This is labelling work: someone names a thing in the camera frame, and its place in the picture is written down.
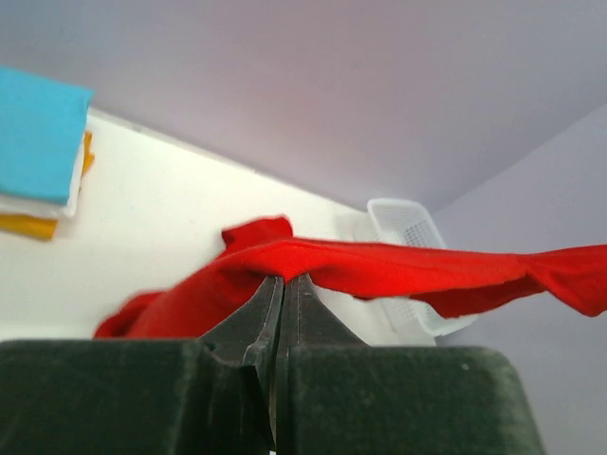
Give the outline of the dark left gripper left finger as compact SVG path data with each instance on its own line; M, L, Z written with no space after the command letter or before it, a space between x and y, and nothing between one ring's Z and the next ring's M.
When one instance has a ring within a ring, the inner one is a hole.
M269 277L201 337L212 359L204 412L208 454L268 454L275 447L274 382L284 281Z

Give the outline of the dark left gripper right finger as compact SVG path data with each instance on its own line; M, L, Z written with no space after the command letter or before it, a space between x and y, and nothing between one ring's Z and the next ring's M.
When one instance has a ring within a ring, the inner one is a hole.
M285 286L277 348L277 452L292 454L289 386L291 351L297 346L365 344L321 301L311 278L301 275Z

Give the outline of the red t shirt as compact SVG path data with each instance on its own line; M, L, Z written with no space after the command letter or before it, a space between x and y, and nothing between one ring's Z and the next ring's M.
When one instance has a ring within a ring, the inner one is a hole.
M486 253L298 237L284 216L221 233L224 250L164 291L139 294L106 318L97 338L199 337L243 306L262 281L307 274L360 300L410 297L444 318L482 314L547 292L587 317L606 309L606 248Z

